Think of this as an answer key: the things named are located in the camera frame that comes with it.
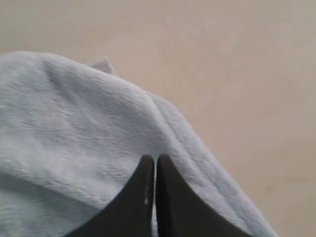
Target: black object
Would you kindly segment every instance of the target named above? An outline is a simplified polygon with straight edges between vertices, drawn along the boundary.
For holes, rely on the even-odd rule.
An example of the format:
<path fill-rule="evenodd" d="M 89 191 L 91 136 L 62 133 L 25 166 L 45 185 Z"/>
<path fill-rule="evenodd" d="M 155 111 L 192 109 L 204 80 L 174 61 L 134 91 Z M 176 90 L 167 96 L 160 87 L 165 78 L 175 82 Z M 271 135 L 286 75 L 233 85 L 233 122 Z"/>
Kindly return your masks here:
<path fill-rule="evenodd" d="M 65 237 L 151 237 L 154 160 L 142 156 L 135 172 L 98 215 Z M 159 237 L 250 237 L 203 202 L 168 155 L 157 163 Z"/>

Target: beige surface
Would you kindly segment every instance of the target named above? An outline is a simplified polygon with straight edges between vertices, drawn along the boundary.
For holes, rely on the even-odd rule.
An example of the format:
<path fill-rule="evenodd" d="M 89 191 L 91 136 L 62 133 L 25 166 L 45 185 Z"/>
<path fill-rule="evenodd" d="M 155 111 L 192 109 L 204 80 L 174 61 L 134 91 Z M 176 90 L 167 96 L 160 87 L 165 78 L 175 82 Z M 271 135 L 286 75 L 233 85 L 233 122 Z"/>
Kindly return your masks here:
<path fill-rule="evenodd" d="M 280 233 L 316 236 L 316 1 L 0 0 L 0 53 L 50 51 L 171 100 Z"/>

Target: beige background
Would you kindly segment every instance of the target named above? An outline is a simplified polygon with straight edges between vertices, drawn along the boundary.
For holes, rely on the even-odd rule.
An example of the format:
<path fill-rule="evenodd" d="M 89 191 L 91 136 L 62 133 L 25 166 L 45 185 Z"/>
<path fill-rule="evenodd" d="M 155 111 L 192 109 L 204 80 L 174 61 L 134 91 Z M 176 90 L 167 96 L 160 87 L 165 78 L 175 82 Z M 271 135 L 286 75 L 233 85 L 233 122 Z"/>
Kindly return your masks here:
<path fill-rule="evenodd" d="M 281 236 L 316 236 L 315 0 L 0 0 L 0 53 L 49 51 L 172 101 Z"/>

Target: light blue blanket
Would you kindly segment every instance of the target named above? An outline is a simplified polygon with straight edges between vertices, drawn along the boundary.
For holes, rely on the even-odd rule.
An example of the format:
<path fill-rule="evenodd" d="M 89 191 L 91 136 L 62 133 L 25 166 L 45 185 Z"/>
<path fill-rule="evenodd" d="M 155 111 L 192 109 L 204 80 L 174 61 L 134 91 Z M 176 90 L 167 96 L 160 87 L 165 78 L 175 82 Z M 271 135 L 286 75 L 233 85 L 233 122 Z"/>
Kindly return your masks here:
<path fill-rule="evenodd" d="M 111 201 L 141 155 L 161 153 L 229 221 L 277 236 L 174 106 L 96 68 L 53 54 L 0 58 L 1 237 L 66 234 Z"/>

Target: beige wall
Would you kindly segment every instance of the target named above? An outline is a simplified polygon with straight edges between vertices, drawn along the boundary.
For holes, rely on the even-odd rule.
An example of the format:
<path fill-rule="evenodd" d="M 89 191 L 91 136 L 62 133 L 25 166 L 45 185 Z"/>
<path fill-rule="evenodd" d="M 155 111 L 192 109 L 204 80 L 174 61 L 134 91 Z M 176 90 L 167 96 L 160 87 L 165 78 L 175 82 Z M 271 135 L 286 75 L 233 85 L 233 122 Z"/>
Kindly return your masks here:
<path fill-rule="evenodd" d="M 0 53 L 50 51 L 172 101 L 282 236 L 316 236 L 316 1 L 0 0 Z"/>

